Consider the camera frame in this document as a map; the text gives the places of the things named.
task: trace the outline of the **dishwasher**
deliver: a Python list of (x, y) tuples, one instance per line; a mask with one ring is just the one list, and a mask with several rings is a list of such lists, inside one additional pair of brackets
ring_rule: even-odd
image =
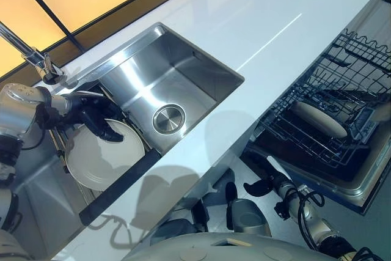
[(294, 180), (365, 214), (391, 165), (391, 50), (389, 39), (347, 28), (259, 118), (249, 144)]

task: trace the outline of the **stainless steel sink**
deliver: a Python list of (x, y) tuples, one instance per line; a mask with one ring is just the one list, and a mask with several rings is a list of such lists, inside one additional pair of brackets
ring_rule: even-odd
[(162, 154), (243, 82), (162, 24), (137, 41), (136, 52), (134, 45), (115, 55), (123, 62), (100, 83)]
[[(104, 89), (129, 114), (147, 151), (154, 147), (164, 155), (243, 81), (164, 25), (156, 24), (70, 77), (67, 88), (58, 86), (55, 93)], [(57, 149), (59, 145), (64, 149), (63, 140), (57, 141)], [(79, 213), (105, 193), (89, 190), (65, 173), (64, 161), (56, 156), (54, 147), (46, 134), (38, 148), (22, 152), (11, 186), (20, 197), (23, 214), (14, 236), (38, 259), (52, 257), (77, 236), (84, 228)]]

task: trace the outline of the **dish drying rack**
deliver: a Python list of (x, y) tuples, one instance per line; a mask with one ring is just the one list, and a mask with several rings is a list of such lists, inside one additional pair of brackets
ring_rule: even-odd
[[(109, 93), (99, 84), (96, 85), (95, 87), (93, 87), (92, 89), (90, 89), (90, 91), (102, 94), (112, 100)], [(143, 137), (142, 132), (138, 129), (137, 126), (135, 126), (135, 124), (128, 118), (128, 116), (125, 113), (124, 113), (124, 117), (125, 118), (122, 120), (122, 122), (127, 124), (128, 126), (130, 126), (139, 135), (139, 137), (141, 138), (141, 141), (143, 143), (145, 153), (150, 151), (152, 148), (148, 144), (148, 142), (145, 140), (145, 138)], [(72, 125), (68, 128), (57, 128), (56, 127), (56, 128), (53, 128), (52, 130), (48, 130), (48, 133), (49, 133), (49, 135), (53, 141), (54, 147), (56, 149), (57, 156), (60, 158), (60, 160), (63, 164), (64, 172), (67, 174), (69, 174), (69, 170), (67, 167), (67, 162), (65, 160), (65, 149), (67, 146), (68, 139), (70, 138), (72, 133), (80, 126), (81, 126), (81, 124), (80, 125)], [(76, 179), (75, 179), (75, 183), (77, 184), (78, 191), (82, 195), (85, 206), (90, 205), (102, 193), (102, 191), (97, 191), (94, 189), (90, 189), (86, 186), (83, 186)]]

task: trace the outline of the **white countertop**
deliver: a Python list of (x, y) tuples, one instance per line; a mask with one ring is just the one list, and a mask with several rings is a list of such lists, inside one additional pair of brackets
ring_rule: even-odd
[(121, 260), (368, 1), (170, 0), (69, 63), (78, 72), (162, 22), (245, 82), (55, 259)]

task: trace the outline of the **dishwasher rack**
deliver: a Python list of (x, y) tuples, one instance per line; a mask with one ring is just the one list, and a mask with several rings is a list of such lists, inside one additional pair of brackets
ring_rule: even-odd
[[(365, 143), (378, 125), (370, 117), (378, 105), (390, 101), (390, 59), (388, 47), (345, 29), (272, 105), (258, 127), (294, 143), (316, 162), (333, 168), (346, 166), (357, 155), (363, 157), (369, 148)], [(296, 101), (331, 116), (348, 136), (326, 136), (295, 116), (290, 108)]]

